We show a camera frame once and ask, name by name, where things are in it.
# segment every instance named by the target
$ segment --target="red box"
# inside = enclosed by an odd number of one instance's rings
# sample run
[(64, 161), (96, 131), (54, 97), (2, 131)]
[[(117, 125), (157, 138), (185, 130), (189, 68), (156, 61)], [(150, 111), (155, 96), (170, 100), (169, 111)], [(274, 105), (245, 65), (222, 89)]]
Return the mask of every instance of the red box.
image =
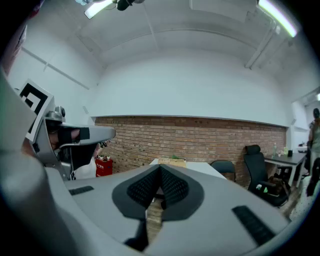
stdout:
[(95, 160), (95, 165), (96, 165), (96, 172), (95, 176), (100, 177), (100, 176), (107, 176), (112, 174), (112, 160), (109, 159), (106, 162), (102, 161), (101, 159), (96, 159)]

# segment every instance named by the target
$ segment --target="black chair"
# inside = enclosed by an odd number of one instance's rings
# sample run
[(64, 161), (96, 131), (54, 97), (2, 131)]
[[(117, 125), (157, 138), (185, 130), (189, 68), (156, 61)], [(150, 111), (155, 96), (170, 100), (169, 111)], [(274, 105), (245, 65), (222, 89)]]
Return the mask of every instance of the black chair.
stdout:
[(232, 162), (225, 160), (216, 160), (212, 162), (211, 167), (216, 169), (219, 173), (233, 173), (234, 174), (234, 182), (236, 182), (236, 169)]
[[(272, 195), (270, 193), (264, 193), (264, 189), (267, 188), (268, 191), (275, 189), (276, 185), (268, 182), (268, 173), (266, 170), (265, 157), (264, 154), (260, 152), (260, 147), (258, 145), (246, 146), (246, 154), (244, 155), (244, 162), (251, 177), (251, 183), (248, 190), (258, 197), (269, 202), (273, 206), (281, 206), (288, 199), (288, 195), (284, 188), (280, 191), (279, 196)], [(290, 194), (290, 186), (288, 183), (284, 182), (287, 188), (287, 192)], [(257, 185), (262, 185), (260, 190), (256, 189)]]

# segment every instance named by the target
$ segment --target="bottle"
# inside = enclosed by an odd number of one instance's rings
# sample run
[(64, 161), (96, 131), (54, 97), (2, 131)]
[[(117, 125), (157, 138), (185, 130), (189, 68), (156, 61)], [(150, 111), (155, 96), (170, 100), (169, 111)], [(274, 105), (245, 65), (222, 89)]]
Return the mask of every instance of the bottle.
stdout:
[(274, 143), (274, 145), (273, 145), (273, 152), (272, 152), (272, 157), (273, 157), (273, 158), (275, 157), (276, 153), (277, 153), (277, 144)]

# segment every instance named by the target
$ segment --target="fluorescent light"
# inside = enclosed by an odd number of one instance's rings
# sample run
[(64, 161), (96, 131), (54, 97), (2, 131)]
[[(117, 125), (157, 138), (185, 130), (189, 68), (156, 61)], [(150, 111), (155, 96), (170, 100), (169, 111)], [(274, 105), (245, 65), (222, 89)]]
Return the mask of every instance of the fluorescent light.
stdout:
[(88, 19), (91, 19), (93, 16), (95, 16), (98, 12), (100, 12), (102, 9), (106, 8), (107, 6), (113, 4), (112, 0), (105, 0), (102, 2), (95, 2), (93, 5), (91, 5), (85, 12), (85, 16), (88, 17)]
[(289, 20), (279, 11), (272, 3), (268, 0), (259, 0), (259, 6), (261, 6), (264, 10), (266, 10), (269, 14), (271, 14), (282, 26), (288, 31), (290, 36), (293, 38), (297, 34), (297, 30), (294, 26), (289, 22)]

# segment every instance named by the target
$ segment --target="gray tabletop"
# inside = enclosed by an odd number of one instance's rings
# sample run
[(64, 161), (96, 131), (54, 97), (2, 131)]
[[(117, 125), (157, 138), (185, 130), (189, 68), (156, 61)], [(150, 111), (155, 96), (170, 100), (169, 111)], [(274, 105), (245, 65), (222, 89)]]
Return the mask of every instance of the gray tabletop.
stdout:
[(293, 153), (292, 157), (288, 157), (287, 155), (275, 155), (274, 157), (272, 155), (265, 155), (265, 160), (275, 161), (283, 164), (289, 164), (289, 165), (297, 165), (299, 164), (303, 158), (306, 156), (305, 153)]

